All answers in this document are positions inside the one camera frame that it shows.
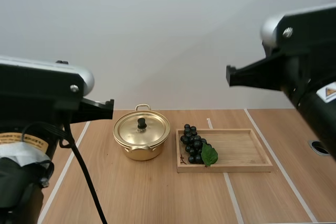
cord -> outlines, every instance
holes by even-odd
[[[40,126],[41,129],[44,129],[44,130],[48,131],[49,133],[51,133],[51,134],[53,134],[55,136],[61,137],[62,139],[59,142],[60,147],[61,148],[71,148],[72,149],[73,154],[75,155],[76,159],[78,160],[80,168],[83,171],[85,180],[86,180],[86,182],[88,184],[88,187],[90,189],[90,192],[91,192],[93,201],[95,203],[96,209],[98,211],[99,217],[101,219],[101,222],[103,224],[107,224],[107,221],[106,221],[106,218],[104,216],[103,210],[102,210],[102,208],[100,206],[100,203],[99,203],[98,196],[96,194],[96,190],[94,189],[95,187],[93,186],[93,183],[92,183],[89,171],[88,171],[88,169],[87,169],[87,167],[85,165],[85,162],[84,162],[82,156],[79,153],[79,150],[77,149],[74,137],[72,136],[70,124],[69,123],[65,123],[64,124],[65,131],[63,131],[63,130],[61,130],[61,129],[59,129],[59,128],[57,128],[54,125],[49,124],[49,123],[45,123],[45,122],[33,122],[33,123],[28,124],[27,126],[25,126],[24,129],[22,130],[22,136],[21,136],[21,141],[22,142],[24,141],[24,135],[26,134],[26,132],[31,127],[33,127],[33,126]],[[63,145],[62,144],[63,139],[65,139],[66,141],[68,141],[69,144]]]

black knob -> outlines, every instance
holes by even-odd
[[[145,118],[139,118],[138,119],[138,129],[143,130],[147,127]]]

screw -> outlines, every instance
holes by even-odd
[[[79,91],[79,88],[77,85],[71,85],[70,86],[70,90],[73,92],[73,93],[77,93]]]
[[[292,34],[293,34],[293,28],[288,27],[288,28],[285,29],[285,31],[283,31],[283,34],[282,34],[282,35],[283,35],[285,38],[290,38],[290,37],[292,36]]]

warning label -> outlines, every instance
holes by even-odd
[[[331,102],[336,99],[336,82],[332,82],[319,89],[316,94],[325,102]]]
[[[16,132],[7,132],[7,133],[0,133],[0,144],[11,144],[15,142],[21,141],[21,133]],[[42,139],[25,134],[24,142],[39,149],[40,151],[46,153],[48,148],[48,143],[43,141]]]

grape bunch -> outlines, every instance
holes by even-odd
[[[189,124],[184,125],[184,134],[180,140],[186,145],[185,151],[190,154],[188,158],[189,163],[204,164],[201,156],[203,144],[207,144],[210,147],[212,146],[207,143],[206,139],[201,138],[196,130],[195,126],[190,126]]]

